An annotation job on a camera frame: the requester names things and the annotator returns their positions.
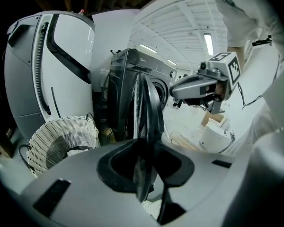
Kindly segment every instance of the white cloth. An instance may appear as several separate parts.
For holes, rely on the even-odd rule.
[[[227,28],[228,47],[243,47],[247,40],[257,39],[261,27],[272,36],[284,69],[284,27],[266,0],[215,0]],[[236,154],[241,146],[254,144],[261,136],[277,129],[267,104],[255,116],[250,128],[224,154]]]

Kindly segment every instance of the washing machine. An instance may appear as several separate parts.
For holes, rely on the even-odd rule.
[[[176,70],[136,49],[125,49],[115,55],[109,72],[107,111],[109,126],[117,141],[132,137],[126,131],[127,126],[132,125],[129,116],[133,112],[134,87],[138,73],[144,73],[151,79],[164,109],[169,88],[175,82]]]

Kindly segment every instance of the black handle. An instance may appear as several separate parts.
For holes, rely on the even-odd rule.
[[[19,153],[23,163],[28,167],[28,169],[35,171],[35,169],[26,160],[24,160],[24,157],[21,154],[21,149],[24,148],[24,147],[26,147],[28,150],[30,150],[32,148],[29,145],[21,145],[18,149],[18,153]]]

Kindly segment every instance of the white wicker laundry basket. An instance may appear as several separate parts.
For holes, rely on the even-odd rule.
[[[98,147],[98,130],[91,114],[64,117],[46,122],[32,136],[29,145],[22,145],[19,154],[35,177],[67,157],[73,149]],[[27,162],[20,149],[28,148]]]

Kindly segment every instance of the fluorescent light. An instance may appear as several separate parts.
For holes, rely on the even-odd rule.
[[[171,60],[169,60],[169,59],[167,59],[171,64],[174,64],[174,65],[176,65],[175,63],[173,63]]]
[[[207,45],[207,50],[209,55],[213,55],[213,41],[212,36],[210,34],[204,34],[204,38]]]
[[[157,52],[156,52],[156,51],[154,51],[153,49],[148,48],[147,46],[145,46],[145,45],[143,45],[143,44],[140,44],[140,46],[142,46],[142,47],[144,47],[145,49],[148,49],[148,50],[150,50],[150,51],[152,51],[152,52],[154,52],[154,53],[157,53]]]

